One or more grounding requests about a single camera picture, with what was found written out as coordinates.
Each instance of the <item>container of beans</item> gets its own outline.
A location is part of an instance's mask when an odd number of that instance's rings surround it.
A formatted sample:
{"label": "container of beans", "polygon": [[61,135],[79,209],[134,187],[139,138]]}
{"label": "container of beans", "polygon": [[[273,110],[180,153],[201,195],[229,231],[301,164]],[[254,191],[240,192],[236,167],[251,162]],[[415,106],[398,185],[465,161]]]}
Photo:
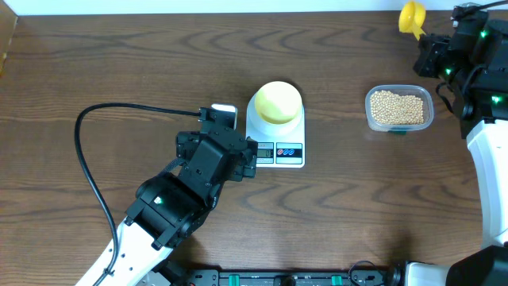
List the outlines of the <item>container of beans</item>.
{"label": "container of beans", "polygon": [[429,92],[412,85],[382,85],[365,98],[369,127],[375,131],[416,131],[430,126],[434,107]]}

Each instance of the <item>white digital scale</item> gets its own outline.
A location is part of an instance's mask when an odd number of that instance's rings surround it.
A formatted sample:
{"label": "white digital scale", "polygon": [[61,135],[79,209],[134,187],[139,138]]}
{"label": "white digital scale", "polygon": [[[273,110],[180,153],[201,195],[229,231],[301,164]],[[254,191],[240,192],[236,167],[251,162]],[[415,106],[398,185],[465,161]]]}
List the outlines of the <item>white digital scale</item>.
{"label": "white digital scale", "polygon": [[303,105],[299,104],[300,111],[289,122],[272,124],[264,121],[256,111],[255,102],[259,93],[258,91],[252,96],[248,103],[246,130],[247,137],[258,142],[256,167],[303,167],[305,165],[305,111]]}

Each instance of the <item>beans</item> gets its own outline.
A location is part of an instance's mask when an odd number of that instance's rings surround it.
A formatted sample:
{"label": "beans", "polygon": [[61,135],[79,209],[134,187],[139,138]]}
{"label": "beans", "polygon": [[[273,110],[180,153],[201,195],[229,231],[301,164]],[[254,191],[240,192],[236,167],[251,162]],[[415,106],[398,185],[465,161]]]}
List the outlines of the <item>beans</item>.
{"label": "beans", "polygon": [[371,97],[372,117],[379,123],[392,125],[423,124],[423,101],[414,95],[397,95],[376,91]]}

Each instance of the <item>cardboard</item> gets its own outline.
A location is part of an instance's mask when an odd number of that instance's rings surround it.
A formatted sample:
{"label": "cardboard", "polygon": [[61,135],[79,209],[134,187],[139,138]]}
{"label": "cardboard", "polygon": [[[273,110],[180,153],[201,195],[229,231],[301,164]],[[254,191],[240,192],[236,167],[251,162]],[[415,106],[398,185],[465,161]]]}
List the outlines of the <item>cardboard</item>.
{"label": "cardboard", "polygon": [[10,42],[16,28],[16,14],[0,0],[0,73],[2,73],[3,64],[7,58]]}

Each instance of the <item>wood grain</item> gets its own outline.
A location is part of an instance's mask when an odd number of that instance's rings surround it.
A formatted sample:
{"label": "wood grain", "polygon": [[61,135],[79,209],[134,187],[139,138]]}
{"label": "wood grain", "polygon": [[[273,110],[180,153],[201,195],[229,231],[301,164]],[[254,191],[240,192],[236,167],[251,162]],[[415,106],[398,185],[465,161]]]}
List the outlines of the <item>wood grain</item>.
{"label": "wood grain", "polygon": [[[508,13],[494,16],[506,17]],[[425,29],[451,33],[449,13]],[[110,240],[76,159],[77,114],[98,102],[239,108],[274,79],[306,107],[306,166],[259,169],[227,183],[206,224],[172,255],[223,269],[344,269],[368,259],[451,264],[481,242],[474,165],[458,121],[433,97],[421,132],[368,128],[379,84],[429,91],[412,71],[417,42],[398,14],[211,14],[23,17],[0,78],[0,284],[74,284]],[[116,221],[137,187],[175,155],[193,118],[98,110],[85,156]]]}

